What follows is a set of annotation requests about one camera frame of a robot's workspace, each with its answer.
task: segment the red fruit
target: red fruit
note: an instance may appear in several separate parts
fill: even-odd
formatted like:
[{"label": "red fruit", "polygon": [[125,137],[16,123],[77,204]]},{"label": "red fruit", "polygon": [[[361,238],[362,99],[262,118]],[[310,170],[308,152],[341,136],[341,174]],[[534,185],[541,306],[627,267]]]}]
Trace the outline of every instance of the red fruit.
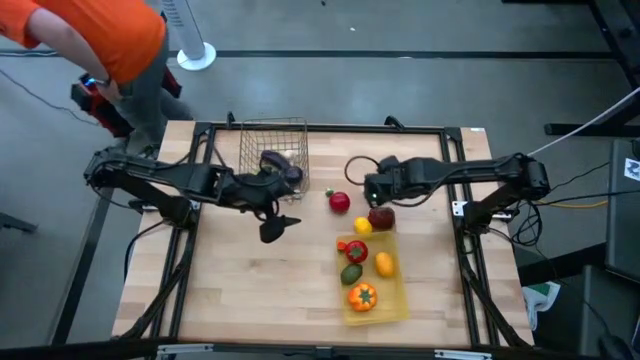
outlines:
[{"label": "red fruit", "polygon": [[335,213],[346,213],[350,205],[351,200],[349,200],[349,196],[341,191],[333,193],[333,195],[329,197],[329,207],[331,207],[331,210]]},{"label": "red fruit", "polygon": [[347,247],[344,249],[344,254],[350,262],[357,264],[367,258],[369,250],[367,249],[367,245],[362,241],[355,240],[347,244]]},{"label": "red fruit", "polygon": [[369,210],[368,219],[375,229],[389,230],[396,222],[396,214],[392,208],[380,206]]}]

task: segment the person's hand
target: person's hand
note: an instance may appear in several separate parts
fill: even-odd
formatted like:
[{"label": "person's hand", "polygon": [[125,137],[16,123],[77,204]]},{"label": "person's hand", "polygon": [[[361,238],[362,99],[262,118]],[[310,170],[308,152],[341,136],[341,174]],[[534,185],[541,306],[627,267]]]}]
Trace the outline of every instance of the person's hand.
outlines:
[{"label": "person's hand", "polygon": [[97,85],[98,91],[105,99],[109,100],[110,103],[115,103],[118,100],[122,99],[122,95],[120,95],[120,89],[118,88],[118,84],[115,81],[111,80],[109,86],[101,86]]}]

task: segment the dark red apple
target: dark red apple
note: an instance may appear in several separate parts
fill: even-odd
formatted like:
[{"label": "dark red apple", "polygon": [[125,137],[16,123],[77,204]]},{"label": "dark red apple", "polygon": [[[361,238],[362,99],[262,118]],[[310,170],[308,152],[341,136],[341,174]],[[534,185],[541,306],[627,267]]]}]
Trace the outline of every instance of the dark red apple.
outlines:
[{"label": "dark red apple", "polygon": [[329,207],[334,213],[344,214],[349,210],[350,205],[349,196],[342,191],[335,192],[329,197]]},{"label": "dark red apple", "polygon": [[389,230],[396,222],[396,214],[392,208],[386,206],[369,210],[369,222],[377,230]]}]

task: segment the orange bell pepper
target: orange bell pepper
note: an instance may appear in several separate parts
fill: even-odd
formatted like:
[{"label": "orange bell pepper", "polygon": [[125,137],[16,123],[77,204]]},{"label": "orange bell pepper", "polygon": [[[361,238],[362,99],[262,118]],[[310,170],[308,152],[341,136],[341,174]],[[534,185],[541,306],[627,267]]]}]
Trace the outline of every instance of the orange bell pepper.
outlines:
[{"label": "orange bell pepper", "polygon": [[378,293],[373,286],[360,283],[349,291],[347,300],[354,311],[369,311],[378,303]]}]

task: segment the person's arm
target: person's arm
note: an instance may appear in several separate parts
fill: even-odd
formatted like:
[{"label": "person's arm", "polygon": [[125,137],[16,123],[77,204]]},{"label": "person's arm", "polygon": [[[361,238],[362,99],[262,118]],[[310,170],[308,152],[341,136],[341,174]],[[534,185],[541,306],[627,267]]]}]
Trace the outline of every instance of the person's arm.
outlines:
[{"label": "person's arm", "polygon": [[39,8],[29,17],[27,31],[58,54],[85,69],[93,78],[106,81],[107,69],[89,43],[71,25],[47,9]]}]

